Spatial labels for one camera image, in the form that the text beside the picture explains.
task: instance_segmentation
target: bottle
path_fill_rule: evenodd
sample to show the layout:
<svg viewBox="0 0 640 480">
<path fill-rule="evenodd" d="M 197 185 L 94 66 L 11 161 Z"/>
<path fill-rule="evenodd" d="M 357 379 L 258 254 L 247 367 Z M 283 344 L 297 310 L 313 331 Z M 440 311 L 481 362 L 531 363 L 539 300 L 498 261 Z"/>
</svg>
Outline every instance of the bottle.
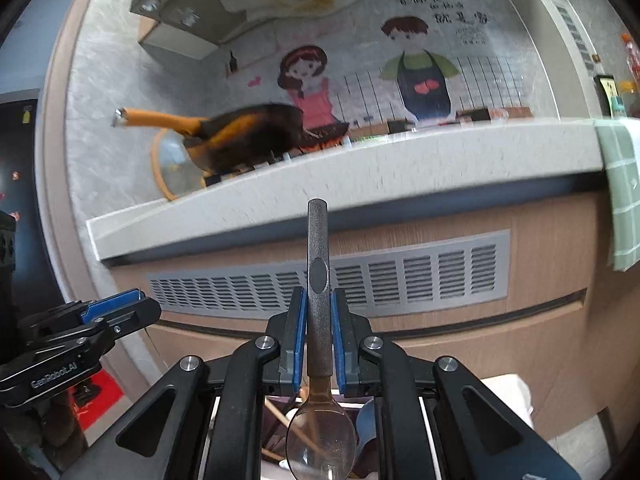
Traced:
<svg viewBox="0 0 640 480">
<path fill-rule="evenodd" d="M 629 65 L 629 70 L 631 70 L 638 85 L 640 84 L 640 50 L 638 50 L 638 46 L 633 42 L 630 35 L 623 34 L 622 41 L 625 42 L 626 63 Z"/>
<path fill-rule="evenodd" d="M 628 117 L 640 119 L 640 96 L 638 95 L 638 85 L 633 81 L 620 81 L 618 83 L 620 96 L 625 103 Z"/>
<path fill-rule="evenodd" d="M 617 119 L 618 117 L 626 117 L 625 104 L 622 102 L 622 97 L 614 95 L 611 98 L 611 117 Z"/>
</svg>

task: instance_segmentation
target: red floor mat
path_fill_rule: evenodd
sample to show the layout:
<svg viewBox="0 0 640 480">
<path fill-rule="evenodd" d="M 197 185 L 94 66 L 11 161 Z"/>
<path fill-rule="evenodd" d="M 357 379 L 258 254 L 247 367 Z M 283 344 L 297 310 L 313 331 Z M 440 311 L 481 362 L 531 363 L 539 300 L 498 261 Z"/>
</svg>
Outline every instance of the red floor mat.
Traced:
<svg viewBox="0 0 640 480">
<path fill-rule="evenodd" d="M 100 370 L 92 376 L 91 380 L 94 384 L 100 386 L 102 391 L 95 399 L 90 400 L 82 408 L 73 403 L 74 412 L 83 431 L 91 426 L 123 396 L 122 390 L 116 381 L 104 370 Z"/>
</svg>

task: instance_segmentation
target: screw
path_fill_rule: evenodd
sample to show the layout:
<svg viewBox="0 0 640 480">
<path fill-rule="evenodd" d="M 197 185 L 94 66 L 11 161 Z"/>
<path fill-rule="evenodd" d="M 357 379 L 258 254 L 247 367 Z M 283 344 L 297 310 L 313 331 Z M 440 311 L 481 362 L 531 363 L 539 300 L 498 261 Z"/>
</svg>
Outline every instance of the screw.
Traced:
<svg viewBox="0 0 640 480">
<path fill-rule="evenodd" d="M 276 344 L 276 340 L 270 335 L 261 335 L 258 339 L 255 340 L 255 345 L 260 350 L 268 350 Z"/>
<path fill-rule="evenodd" d="M 458 369 L 458 361 L 453 357 L 441 357 L 438 360 L 438 366 L 445 372 L 455 372 Z"/>
<path fill-rule="evenodd" d="M 195 355 L 187 355 L 180 359 L 180 368 L 182 368 L 185 372 L 191 372 L 191 370 L 195 370 L 200 365 L 200 358 Z"/>
<path fill-rule="evenodd" d="M 369 350 L 380 350 L 382 348 L 383 341 L 377 335 L 370 335 L 364 338 L 363 345 Z"/>
<path fill-rule="evenodd" d="M 147 0 L 142 5 L 140 5 L 140 9 L 145 12 L 153 12 L 154 10 L 158 10 L 160 6 L 160 0 Z"/>
</svg>

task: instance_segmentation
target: countertop edge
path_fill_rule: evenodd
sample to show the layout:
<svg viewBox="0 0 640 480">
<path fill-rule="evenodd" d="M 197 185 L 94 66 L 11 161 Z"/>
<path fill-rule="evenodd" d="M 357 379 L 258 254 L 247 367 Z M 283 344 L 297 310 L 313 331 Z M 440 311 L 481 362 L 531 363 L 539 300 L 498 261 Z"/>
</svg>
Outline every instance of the countertop edge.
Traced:
<svg viewBox="0 0 640 480">
<path fill-rule="evenodd" d="M 430 157 L 428 165 L 425 154 Z M 593 120 L 514 121 L 462 130 L 439 127 L 391 142 L 307 155 L 172 203 L 143 208 L 138 216 L 123 211 L 122 222 L 116 212 L 87 225 L 95 256 L 107 260 L 302 217 L 307 200 L 316 196 L 327 200 L 331 210 L 341 211 L 602 168 Z M 318 179 L 320 174 L 332 179 Z M 215 213 L 203 216 L 204 211 Z"/>
</svg>

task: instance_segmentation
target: green dish towel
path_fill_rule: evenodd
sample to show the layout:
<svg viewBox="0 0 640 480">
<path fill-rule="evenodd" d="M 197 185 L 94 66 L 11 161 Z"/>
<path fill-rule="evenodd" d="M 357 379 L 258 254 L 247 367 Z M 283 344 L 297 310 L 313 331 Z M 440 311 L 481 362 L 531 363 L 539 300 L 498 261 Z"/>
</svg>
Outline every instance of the green dish towel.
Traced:
<svg viewBox="0 0 640 480">
<path fill-rule="evenodd" d="M 595 121 L 613 212 L 613 268 L 640 260 L 640 121 Z"/>
</svg>

